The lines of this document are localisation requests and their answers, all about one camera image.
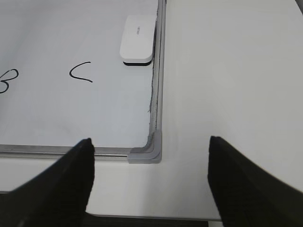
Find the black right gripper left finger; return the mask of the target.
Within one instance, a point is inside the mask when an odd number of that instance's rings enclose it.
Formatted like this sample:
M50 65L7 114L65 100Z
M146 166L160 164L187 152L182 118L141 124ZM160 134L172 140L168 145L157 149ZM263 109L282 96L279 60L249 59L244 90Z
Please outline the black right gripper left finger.
M81 140L49 168L0 200L2 227L80 227L95 176L95 148Z

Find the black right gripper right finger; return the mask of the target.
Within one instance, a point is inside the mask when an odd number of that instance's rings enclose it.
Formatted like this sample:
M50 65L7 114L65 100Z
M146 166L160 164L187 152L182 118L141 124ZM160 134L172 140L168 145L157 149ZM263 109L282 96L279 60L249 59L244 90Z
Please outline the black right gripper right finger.
M225 227L301 227L303 193L221 137L209 142L208 183Z

